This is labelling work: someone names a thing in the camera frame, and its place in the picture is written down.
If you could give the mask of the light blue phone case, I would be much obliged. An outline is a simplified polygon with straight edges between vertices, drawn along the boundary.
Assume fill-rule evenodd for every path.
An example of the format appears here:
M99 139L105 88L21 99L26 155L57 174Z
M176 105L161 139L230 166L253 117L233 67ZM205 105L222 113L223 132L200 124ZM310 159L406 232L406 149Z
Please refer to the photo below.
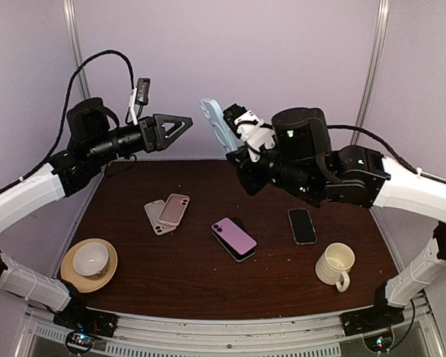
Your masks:
M236 138L224 121L223 111L219 103L210 98L200 99L199 103L204 116L209 120L213 132L222 145L223 150L226 153L237 150Z

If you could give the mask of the pinkish beige phone case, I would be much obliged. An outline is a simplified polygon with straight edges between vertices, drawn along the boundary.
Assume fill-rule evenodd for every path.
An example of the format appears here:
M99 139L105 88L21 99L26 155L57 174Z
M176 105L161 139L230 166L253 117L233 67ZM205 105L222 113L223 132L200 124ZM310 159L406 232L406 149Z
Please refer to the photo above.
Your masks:
M179 226L189 203L189 196L178 193L170 194L158 215L158 221L165 225Z

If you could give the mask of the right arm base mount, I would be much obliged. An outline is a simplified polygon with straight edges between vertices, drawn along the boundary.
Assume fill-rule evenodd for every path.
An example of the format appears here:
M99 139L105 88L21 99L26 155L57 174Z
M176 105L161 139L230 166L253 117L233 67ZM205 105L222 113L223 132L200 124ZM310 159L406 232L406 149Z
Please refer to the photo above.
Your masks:
M361 335L364 346L372 353L388 353L395 345L393 326L404 322L404 310L369 307L344 312L341 323L346 337Z

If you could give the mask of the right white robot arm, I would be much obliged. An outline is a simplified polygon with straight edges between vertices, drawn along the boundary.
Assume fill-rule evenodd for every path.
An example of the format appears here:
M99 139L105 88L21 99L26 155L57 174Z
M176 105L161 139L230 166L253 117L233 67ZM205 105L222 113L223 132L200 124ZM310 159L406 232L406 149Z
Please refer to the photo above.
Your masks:
M245 191L272 184L314 207L339 202L363 208L396 208L436 219L425 249L375 291L366 322L379 329L396 322L404 307L446 270L446 180L409 165L394 149L358 145L332 149L318 108L283 110L270 123L232 105L223 119L242 145L227 154Z

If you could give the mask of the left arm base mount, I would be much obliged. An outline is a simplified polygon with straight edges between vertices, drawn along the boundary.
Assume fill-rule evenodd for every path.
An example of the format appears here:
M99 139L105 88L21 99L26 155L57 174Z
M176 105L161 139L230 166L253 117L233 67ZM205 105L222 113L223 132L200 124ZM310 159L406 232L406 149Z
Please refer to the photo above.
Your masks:
M53 322L70 330L65 336L66 349L76 355L91 352L104 343L104 338L112 338L117 328L118 316L109 312L86 309L84 316L72 318L64 312L55 312Z

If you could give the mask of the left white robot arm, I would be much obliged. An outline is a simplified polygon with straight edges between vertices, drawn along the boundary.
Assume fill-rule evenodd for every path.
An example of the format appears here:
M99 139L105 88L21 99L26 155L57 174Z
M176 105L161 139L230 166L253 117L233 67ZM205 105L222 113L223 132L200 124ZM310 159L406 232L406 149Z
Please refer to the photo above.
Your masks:
M119 120L100 97L78 103L65 118L71 132L67 148L0 193L0 233L36 210L81 191L108 163L141 151L167 149L193 124L189 117L154 114L112 129L109 123ZM1 249L0 289L62 313L76 330L87 329L92 322L91 312L71 283L17 263Z

